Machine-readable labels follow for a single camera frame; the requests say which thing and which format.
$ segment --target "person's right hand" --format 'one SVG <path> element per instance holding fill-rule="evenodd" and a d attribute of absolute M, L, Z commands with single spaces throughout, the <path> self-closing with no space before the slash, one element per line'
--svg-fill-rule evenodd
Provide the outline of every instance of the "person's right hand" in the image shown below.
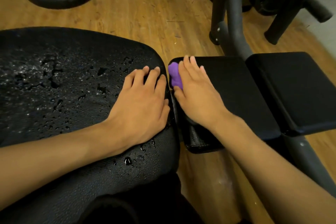
<path fill-rule="evenodd" d="M 178 65 L 183 90 L 174 87 L 174 95 L 185 114 L 208 130 L 223 118 L 236 117 L 227 110 L 220 94 L 212 85 L 203 66 L 198 67 L 194 56 L 185 56 Z"/>

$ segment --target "forearm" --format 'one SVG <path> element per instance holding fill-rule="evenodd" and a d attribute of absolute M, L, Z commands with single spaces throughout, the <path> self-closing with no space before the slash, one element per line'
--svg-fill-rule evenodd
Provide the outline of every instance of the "forearm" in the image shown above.
<path fill-rule="evenodd" d="M 74 169 L 121 153 L 117 144 L 99 143 L 102 126 L 0 148 L 0 209 Z"/>
<path fill-rule="evenodd" d="M 261 141 L 241 119 L 213 134 L 229 150 L 277 223 L 334 223 L 336 199 Z"/>

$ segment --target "finger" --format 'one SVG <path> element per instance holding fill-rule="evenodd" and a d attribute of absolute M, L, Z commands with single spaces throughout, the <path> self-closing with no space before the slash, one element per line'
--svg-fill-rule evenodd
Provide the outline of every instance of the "finger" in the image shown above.
<path fill-rule="evenodd" d="M 207 72 L 205 71 L 204 66 L 201 66 L 199 69 L 201 70 L 201 73 L 204 75 L 204 77 L 207 79 L 207 81 L 210 82 L 211 85 L 212 85 L 212 82 L 210 81 L 210 78 L 208 77 L 208 74 L 207 74 Z"/>
<path fill-rule="evenodd" d="M 167 80 L 164 74 L 161 74 L 160 79 L 157 81 L 155 87 L 155 94 L 158 94 L 161 99 L 164 99 L 166 92 Z"/>
<path fill-rule="evenodd" d="M 180 106 L 183 108 L 184 103 L 186 102 L 186 96 L 183 93 L 183 90 L 179 86 L 174 87 L 174 96 L 179 102 Z"/>
<path fill-rule="evenodd" d="M 183 61 L 180 61 L 178 64 L 178 73 L 181 77 L 182 85 L 187 85 L 187 83 L 191 81 L 191 76 L 185 68 Z"/>
<path fill-rule="evenodd" d="M 144 84 L 144 76 L 149 72 L 149 66 L 145 66 L 143 69 L 138 69 L 135 72 L 133 86 L 143 85 Z"/>
<path fill-rule="evenodd" d="M 133 70 L 129 75 L 125 77 L 123 89 L 129 89 L 132 87 L 136 72 L 137 69 Z"/>
<path fill-rule="evenodd" d="M 199 68 L 198 65 L 197 65 L 195 56 L 191 56 L 191 57 L 190 57 L 190 64 L 192 65 L 192 67 L 193 67 L 196 71 L 199 71 L 200 68 Z"/>
<path fill-rule="evenodd" d="M 146 80 L 145 86 L 153 89 L 153 91 L 154 91 L 155 83 L 156 83 L 156 80 L 157 80 L 159 75 L 160 75 L 160 68 L 159 67 L 156 67 L 156 68 L 152 69 L 149 72 L 149 75 L 148 75 L 148 78 Z"/>
<path fill-rule="evenodd" d="M 166 100 L 168 100 L 168 99 L 165 99 L 165 104 L 163 105 L 161 117 L 159 119 L 160 130 L 162 130 L 166 127 L 167 120 L 168 120 L 168 115 L 169 115 L 169 111 L 170 111 L 168 101 L 166 101 Z"/>
<path fill-rule="evenodd" d="M 189 57 L 186 55 L 183 58 L 184 67 L 187 69 L 188 73 L 190 74 L 192 79 L 199 78 L 199 75 L 193 65 L 190 64 Z"/>

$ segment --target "black pants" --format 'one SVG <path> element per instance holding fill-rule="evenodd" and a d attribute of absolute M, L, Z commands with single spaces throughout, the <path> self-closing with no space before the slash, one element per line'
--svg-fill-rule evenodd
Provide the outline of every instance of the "black pants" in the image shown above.
<path fill-rule="evenodd" d="M 130 191 L 96 198 L 81 215 L 78 224 L 204 224 L 195 209 L 181 194 L 177 174 Z"/>

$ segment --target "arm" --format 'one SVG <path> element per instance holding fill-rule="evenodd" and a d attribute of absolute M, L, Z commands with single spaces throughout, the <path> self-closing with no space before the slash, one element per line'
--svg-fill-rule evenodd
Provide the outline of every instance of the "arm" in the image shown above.
<path fill-rule="evenodd" d="M 224 106 L 195 57 L 179 64 L 187 116 L 207 128 L 233 155 L 276 223 L 335 223 L 336 199 L 261 141 Z"/>
<path fill-rule="evenodd" d="M 149 67 L 130 73 L 108 118 L 88 128 L 0 148 L 0 210 L 74 169 L 148 141 L 165 126 L 166 78 Z"/>

